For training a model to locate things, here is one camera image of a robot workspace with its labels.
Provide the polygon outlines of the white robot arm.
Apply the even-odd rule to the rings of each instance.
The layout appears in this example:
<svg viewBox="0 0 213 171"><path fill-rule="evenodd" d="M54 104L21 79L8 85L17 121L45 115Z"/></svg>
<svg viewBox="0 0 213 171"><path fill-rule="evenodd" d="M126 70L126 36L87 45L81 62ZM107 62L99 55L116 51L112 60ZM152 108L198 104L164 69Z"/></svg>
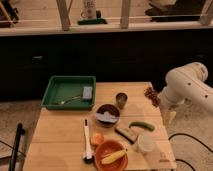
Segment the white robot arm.
<svg viewBox="0 0 213 171"><path fill-rule="evenodd" d="M166 127L176 116L173 108L183 104L186 99L213 114L213 87L205 84L207 78L208 70L200 62L174 68L166 74L166 86L158 95L163 124Z"/></svg>

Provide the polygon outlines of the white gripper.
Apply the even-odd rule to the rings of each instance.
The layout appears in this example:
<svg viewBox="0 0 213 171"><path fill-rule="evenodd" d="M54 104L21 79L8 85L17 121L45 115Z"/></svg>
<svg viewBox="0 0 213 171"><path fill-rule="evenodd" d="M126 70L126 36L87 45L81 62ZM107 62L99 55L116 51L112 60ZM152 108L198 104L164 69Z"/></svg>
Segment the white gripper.
<svg viewBox="0 0 213 171"><path fill-rule="evenodd" d="M168 98L163 93L159 95L159 99L160 99L159 108L161 110L161 113L166 113L164 115L164 125L169 126L172 120L176 116L175 111L169 111L169 110L171 110L172 108L175 108L177 104L169 101Z"/></svg>

